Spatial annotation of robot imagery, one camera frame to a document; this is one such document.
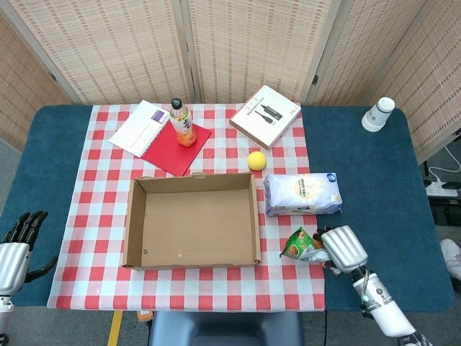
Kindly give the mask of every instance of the robot finger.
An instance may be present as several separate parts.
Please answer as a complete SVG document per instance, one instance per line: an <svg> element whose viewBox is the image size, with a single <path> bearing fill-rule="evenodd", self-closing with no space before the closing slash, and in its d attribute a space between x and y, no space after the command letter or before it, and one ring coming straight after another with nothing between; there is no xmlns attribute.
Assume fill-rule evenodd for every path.
<svg viewBox="0 0 461 346"><path fill-rule="evenodd" d="M28 272L26 278L24 279L25 283L30 283L35 279L41 278L43 275L46 275L58 262L58 256L53 256L48 261L48 263L41 267L39 270L34 270L33 272Z"/></svg>
<svg viewBox="0 0 461 346"><path fill-rule="evenodd" d="M320 237L320 234L318 233L314 233L314 235L312 236L314 238L314 240L316 241L322 241L322 238Z"/></svg>
<svg viewBox="0 0 461 346"><path fill-rule="evenodd" d="M332 229L335 229L335 227L330 227L330 226L324 226L323 228L321 229L317 229L317 233L322 235L328 231L331 231Z"/></svg>
<svg viewBox="0 0 461 346"><path fill-rule="evenodd" d="M322 264L324 268L336 268L336 265L333 261L326 261Z"/></svg>
<svg viewBox="0 0 461 346"><path fill-rule="evenodd" d="M9 240L9 237L12 235L12 232L9 231L7 234L5 234L5 236L3 237L3 239L0 241L0 244L3 244L3 243L7 243L8 240Z"/></svg>
<svg viewBox="0 0 461 346"><path fill-rule="evenodd" d="M38 231L40 230L42 222L46 219L47 216L48 212L45 211L38 218L36 218L34 223L32 224L30 232L28 233L27 238L24 241L25 243L29 244L29 251L32 251L34 249L35 241L37 240L38 236Z"/></svg>
<svg viewBox="0 0 461 346"><path fill-rule="evenodd" d="M16 241L16 239L17 239L17 237L18 237L18 235L19 235L19 233L20 233L20 231L22 229L22 225L29 218L29 215L30 215L29 212L24 213L16 220L16 223L14 224L13 228L11 229L9 238L7 240L9 243L12 243L13 241Z"/></svg>
<svg viewBox="0 0 461 346"><path fill-rule="evenodd" d="M24 222L22 230L19 233L19 236L15 239L15 241L18 241L19 243L23 243L25 241L25 239L29 235L32 224L35 222L36 219L38 219L42 215L42 213L43 210L39 210L33 213L31 216L29 216L26 222Z"/></svg>

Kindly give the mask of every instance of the plastic bottle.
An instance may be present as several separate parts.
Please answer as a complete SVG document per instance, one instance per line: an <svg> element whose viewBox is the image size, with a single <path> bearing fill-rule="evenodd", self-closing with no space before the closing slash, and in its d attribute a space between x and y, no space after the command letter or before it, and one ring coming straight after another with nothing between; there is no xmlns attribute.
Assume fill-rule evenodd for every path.
<svg viewBox="0 0 461 346"><path fill-rule="evenodd" d="M192 113L180 99L172 99L170 121L178 134L178 142L182 146L191 146L197 140L192 123Z"/></svg>

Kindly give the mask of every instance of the red and white tablecloth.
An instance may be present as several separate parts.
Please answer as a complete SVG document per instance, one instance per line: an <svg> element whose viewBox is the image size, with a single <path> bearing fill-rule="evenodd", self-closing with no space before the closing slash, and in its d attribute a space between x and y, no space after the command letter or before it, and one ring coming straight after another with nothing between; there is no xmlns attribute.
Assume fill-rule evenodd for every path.
<svg viewBox="0 0 461 346"><path fill-rule="evenodd" d="M323 270L279 257L299 226L316 230L315 216L266 217L262 178L268 173L308 173L299 116L254 172L261 236L255 267L149 270L120 267L130 180L170 177L113 146L108 139L137 105L94 106L81 154L48 308L188 311L324 310ZM261 150L229 126L241 105L192 105L194 122L212 135L186 174L247 172L246 158Z"/></svg>

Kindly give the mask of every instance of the chip bag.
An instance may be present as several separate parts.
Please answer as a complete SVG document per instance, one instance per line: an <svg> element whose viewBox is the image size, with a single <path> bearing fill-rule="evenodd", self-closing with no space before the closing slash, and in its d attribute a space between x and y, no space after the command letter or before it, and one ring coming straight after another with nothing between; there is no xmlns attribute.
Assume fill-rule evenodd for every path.
<svg viewBox="0 0 461 346"><path fill-rule="evenodd" d="M282 255L311 263L321 263L331 260L322 243L312 239L303 227L300 227L288 238L280 256Z"/></svg>

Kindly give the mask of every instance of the spiral notebook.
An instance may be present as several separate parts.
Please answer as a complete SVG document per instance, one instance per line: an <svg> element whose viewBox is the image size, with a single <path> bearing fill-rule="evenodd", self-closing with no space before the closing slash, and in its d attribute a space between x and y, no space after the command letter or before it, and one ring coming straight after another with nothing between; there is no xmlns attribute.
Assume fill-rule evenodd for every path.
<svg viewBox="0 0 461 346"><path fill-rule="evenodd" d="M211 134L196 124L194 130L195 143L189 148L181 146L169 122L169 112L141 101L109 142L173 175L182 176Z"/></svg>

